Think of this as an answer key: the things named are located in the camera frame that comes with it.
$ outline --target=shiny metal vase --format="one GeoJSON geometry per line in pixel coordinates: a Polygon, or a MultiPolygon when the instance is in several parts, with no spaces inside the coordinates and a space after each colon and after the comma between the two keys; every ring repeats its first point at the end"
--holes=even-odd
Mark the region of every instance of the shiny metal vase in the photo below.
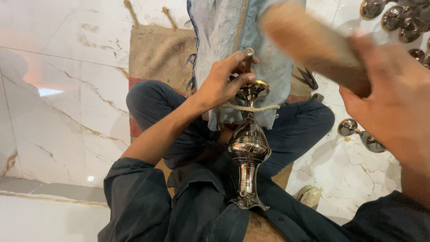
{"type": "Polygon", "coordinates": [[[369,132],[360,131],[357,121],[352,118],[347,118],[339,124],[338,133],[344,137],[355,133],[360,135],[361,142],[371,152],[382,153],[387,150],[385,146],[379,143],[369,132]]]}
{"type": "MultiPolygon", "coordinates": [[[[253,107],[258,99],[268,93],[269,86],[257,81],[241,88],[236,96],[245,100],[249,107],[253,107]]],[[[230,201],[242,209],[258,206],[267,211],[269,207],[265,206],[257,195],[256,176],[259,165],[269,158],[272,151],[253,112],[248,112],[247,117],[234,131],[228,143],[228,152],[239,167],[238,197],[230,201]]]]}

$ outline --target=leg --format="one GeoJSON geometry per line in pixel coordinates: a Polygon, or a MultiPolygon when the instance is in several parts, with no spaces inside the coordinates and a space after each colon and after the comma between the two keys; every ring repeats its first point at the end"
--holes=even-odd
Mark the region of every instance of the leg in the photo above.
{"type": "MultiPolygon", "coordinates": [[[[142,131],[167,116],[179,107],[186,98],[169,85],[160,81],[141,81],[136,83],[127,95],[127,107],[142,131]]],[[[215,141],[217,132],[208,129],[208,122],[201,117],[176,139],[163,156],[169,169],[192,162],[203,148],[215,141]]]]}
{"type": "Polygon", "coordinates": [[[268,177],[304,155],[335,123],[331,109],[314,100],[288,104],[277,114],[273,129],[265,130],[272,154],[258,169],[268,177]]]}

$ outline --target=hand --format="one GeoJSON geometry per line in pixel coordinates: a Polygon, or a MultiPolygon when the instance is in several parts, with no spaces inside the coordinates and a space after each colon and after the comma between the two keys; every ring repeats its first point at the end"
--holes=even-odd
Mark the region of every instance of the hand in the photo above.
{"type": "Polygon", "coordinates": [[[402,168],[430,177],[430,70],[400,45],[376,47],[355,33],[351,44],[364,61],[372,93],[339,92],[351,117],[381,142],[402,168]]]}
{"type": "MultiPolygon", "coordinates": [[[[202,104],[205,111],[226,103],[234,97],[237,91],[255,82],[254,73],[244,73],[245,55],[237,51],[225,59],[213,63],[211,71],[203,82],[202,86],[192,96],[202,104]],[[237,77],[231,76],[232,73],[239,74],[237,77]]],[[[254,64],[258,63],[257,58],[253,58],[254,64]]]]}

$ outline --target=white cord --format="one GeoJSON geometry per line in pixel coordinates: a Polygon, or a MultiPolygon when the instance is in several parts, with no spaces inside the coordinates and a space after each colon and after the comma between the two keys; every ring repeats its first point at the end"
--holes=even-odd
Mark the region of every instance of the white cord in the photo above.
{"type": "Polygon", "coordinates": [[[269,105],[269,106],[265,106],[265,107],[256,109],[256,108],[251,108],[251,107],[242,107],[242,106],[237,106],[237,105],[224,104],[221,107],[225,108],[225,109],[236,109],[236,110],[240,110],[240,111],[261,112],[261,111],[265,111],[265,110],[269,110],[269,109],[279,109],[281,106],[269,105]]]}

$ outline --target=craftsman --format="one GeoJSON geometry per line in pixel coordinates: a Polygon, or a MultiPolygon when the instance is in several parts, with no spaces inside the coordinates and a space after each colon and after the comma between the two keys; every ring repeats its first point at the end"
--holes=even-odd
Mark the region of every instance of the craftsman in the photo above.
{"type": "Polygon", "coordinates": [[[401,47],[376,47],[358,34],[351,43],[373,91],[367,99],[344,87],[339,91],[347,112],[399,160],[402,192],[363,204],[353,220],[339,226],[272,182],[334,124],[329,108],[304,101],[281,107],[273,129],[265,130],[272,155],[259,168],[257,187],[270,209],[228,203],[236,197],[237,166],[200,116],[255,80],[253,73],[242,73],[244,54],[236,52],[214,63],[188,99],[156,81],[130,90],[127,106],[143,133],[104,180],[111,221],[99,241],[428,241],[430,71],[401,47]],[[239,76],[230,81],[232,73],[239,76]],[[173,199],[162,171],[154,169],[161,158],[173,170],[173,199]]]}

